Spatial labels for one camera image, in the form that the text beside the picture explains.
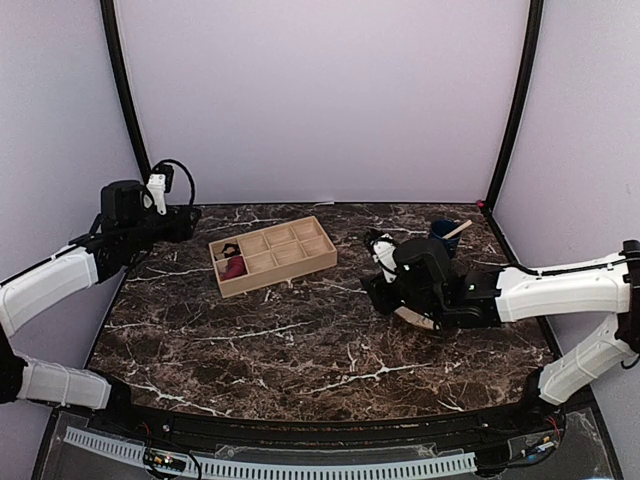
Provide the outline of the brown argyle sock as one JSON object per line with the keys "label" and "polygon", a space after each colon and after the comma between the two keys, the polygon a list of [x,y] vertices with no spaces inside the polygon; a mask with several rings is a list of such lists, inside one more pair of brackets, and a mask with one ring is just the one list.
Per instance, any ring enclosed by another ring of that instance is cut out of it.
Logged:
{"label": "brown argyle sock", "polygon": [[241,254],[241,251],[237,243],[225,243],[221,251],[217,254],[217,257],[220,259],[231,258],[234,256],[238,256],[240,254]]}

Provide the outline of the maroon striped sock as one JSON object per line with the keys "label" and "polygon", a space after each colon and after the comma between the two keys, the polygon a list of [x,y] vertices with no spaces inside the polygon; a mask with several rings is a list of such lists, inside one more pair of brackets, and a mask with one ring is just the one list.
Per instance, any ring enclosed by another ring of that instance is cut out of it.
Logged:
{"label": "maroon striped sock", "polygon": [[244,276],[247,273],[244,259],[242,256],[233,256],[228,258],[225,270],[219,274],[222,281],[227,281]]}

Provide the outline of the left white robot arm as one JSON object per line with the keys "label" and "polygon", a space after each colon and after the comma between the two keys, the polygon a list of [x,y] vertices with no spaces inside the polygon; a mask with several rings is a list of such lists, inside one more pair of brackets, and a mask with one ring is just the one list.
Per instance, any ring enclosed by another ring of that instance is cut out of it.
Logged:
{"label": "left white robot arm", "polygon": [[46,402],[102,410],[120,436],[141,427],[140,412],[124,399],[109,399],[103,376],[21,356],[9,340],[36,316],[65,298],[101,284],[161,242],[192,238],[201,211],[192,203],[166,203],[163,174],[148,183],[113,182],[101,190],[101,211],[90,230],[60,251],[1,284],[1,400]]}

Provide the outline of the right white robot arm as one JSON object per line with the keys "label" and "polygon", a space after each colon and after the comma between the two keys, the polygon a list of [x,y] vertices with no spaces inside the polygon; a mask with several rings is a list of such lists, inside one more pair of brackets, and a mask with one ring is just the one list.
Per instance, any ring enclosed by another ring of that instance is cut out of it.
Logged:
{"label": "right white robot arm", "polygon": [[379,274],[361,284],[381,314],[404,308],[429,330],[499,327],[523,319],[603,312],[601,325],[569,353],[531,374],[510,413],[521,434],[534,432],[549,406],[639,351],[639,243],[600,259],[556,267],[500,265],[458,275],[435,238],[403,243],[376,230],[365,241]]}

